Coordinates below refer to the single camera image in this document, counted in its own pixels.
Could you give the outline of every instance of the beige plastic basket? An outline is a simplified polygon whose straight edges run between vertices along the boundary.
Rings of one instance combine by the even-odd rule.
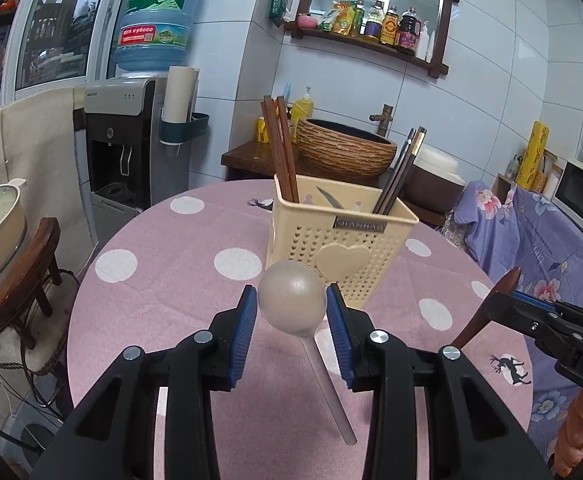
[[[278,178],[266,266],[302,262],[338,283],[347,306],[363,309],[418,217],[400,200],[388,216],[369,213],[380,189],[298,175],[300,204],[283,200]],[[326,191],[343,209],[333,207]]]

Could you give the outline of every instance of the polka dot tablecloth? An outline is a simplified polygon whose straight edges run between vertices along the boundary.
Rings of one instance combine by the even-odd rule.
[[[235,307],[247,283],[258,285],[273,193],[270,180],[196,189],[154,206],[112,238],[74,306],[67,348],[74,402],[125,347],[171,348],[207,328],[216,312]],[[437,351],[465,326],[491,286],[469,256],[419,224],[366,310],[377,328]],[[362,477],[371,394],[347,390],[325,322],[316,341],[358,444],[349,447],[340,437],[300,342],[258,317],[244,377],[230,394],[212,393],[223,480]],[[523,336],[491,324],[465,353],[527,428],[532,386]],[[156,424],[158,480],[164,478],[164,394]],[[417,405],[423,413],[418,394]],[[420,478],[428,478],[426,435],[419,420]]]

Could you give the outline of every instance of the bronze faucet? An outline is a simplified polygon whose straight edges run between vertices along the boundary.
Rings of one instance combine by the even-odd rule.
[[[394,112],[393,106],[384,105],[382,107],[382,114],[369,116],[369,121],[380,121],[380,123],[378,124],[378,130],[376,131],[376,135],[379,135],[380,137],[387,136],[389,124],[391,124],[391,121],[394,120],[394,118],[391,116],[393,112]]]

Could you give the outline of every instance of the water bottle jug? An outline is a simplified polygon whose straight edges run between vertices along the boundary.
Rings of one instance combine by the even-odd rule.
[[[114,60],[123,70],[167,71],[183,65],[198,0],[129,0]]]

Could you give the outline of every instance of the metal bolt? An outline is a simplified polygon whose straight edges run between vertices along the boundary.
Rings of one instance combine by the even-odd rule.
[[[443,355],[452,361],[460,358],[460,350],[458,350],[455,346],[446,346],[443,348]]]
[[[139,346],[127,346],[127,348],[124,349],[122,356],[127,361],[133,361],[134,359],[138,359],[141,353],[142,350],[140,349]]]
[[[371,339],[374,343],[382,345],[383,343],[389,341],[389,334],[384,330],[374,330],[369,334],[369,339]]]
[[[200,330],[193,335],[193,340],[196,343],[208,343],[213,339],[213,334],[209,330]]]

